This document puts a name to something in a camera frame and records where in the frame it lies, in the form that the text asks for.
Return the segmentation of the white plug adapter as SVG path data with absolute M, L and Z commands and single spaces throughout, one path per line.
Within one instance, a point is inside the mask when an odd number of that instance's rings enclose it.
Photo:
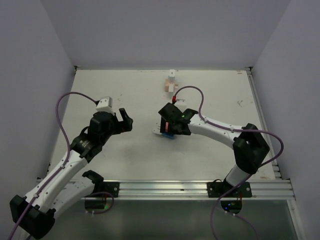
M 162 133 L 161 133 L 161 124 L 160 123 L 156 123 L 154 128 L 152 129 L 152 133 L 155 134 L 155 135 L 159 135 L 161 136 Z

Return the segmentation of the pink extension socket plug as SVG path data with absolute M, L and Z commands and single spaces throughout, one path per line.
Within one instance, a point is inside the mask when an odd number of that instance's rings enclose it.
M 164 125 L 164 131 L 166 132 L 166 133 L 170 133 L 171 132 L 171 125 L 170 125 L 170 123 L 169 122 L 165 122 L 165 125 Z

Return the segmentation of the blue cube socket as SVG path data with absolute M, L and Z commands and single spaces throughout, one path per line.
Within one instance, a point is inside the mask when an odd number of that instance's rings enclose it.
M 169 133 L 169 132 L 162 132 L 161 135 L 165 138 L 174 140 L 175 139 L 175 135 L 173 133 Z

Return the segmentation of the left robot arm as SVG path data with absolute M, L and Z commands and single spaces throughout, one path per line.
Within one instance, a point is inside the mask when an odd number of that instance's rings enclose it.
M 97 111 L 89 125 L 73 139 L 55 168 L 24 196 L 15 195 L 9 202 L 13 232 L 18 227 L 30 238 L 42 239 L 55 224 L 58 215 L 80 198 L 106 195 L 103 177 L 88 170 L 73 185 L 69 181 L 98 155 L 111 136 L 130 132 L 133 119 L 124 108 L 119 109 L 122 120 L 116 114 Z

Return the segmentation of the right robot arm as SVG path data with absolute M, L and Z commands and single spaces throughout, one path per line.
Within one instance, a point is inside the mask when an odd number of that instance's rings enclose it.
M 258 171 L 270 151 L 262 134 L 251 123 L 241 127 L 213 122 L 196 110 L 187 108 L 181 111 L 172 103 L 167 103 L 158 113 L 161 116 L 162 134 L 200 135 L 233 150 L 235 165 L 217 188 L 227 196 L 235 196 L 241 190 L 240 182 Z

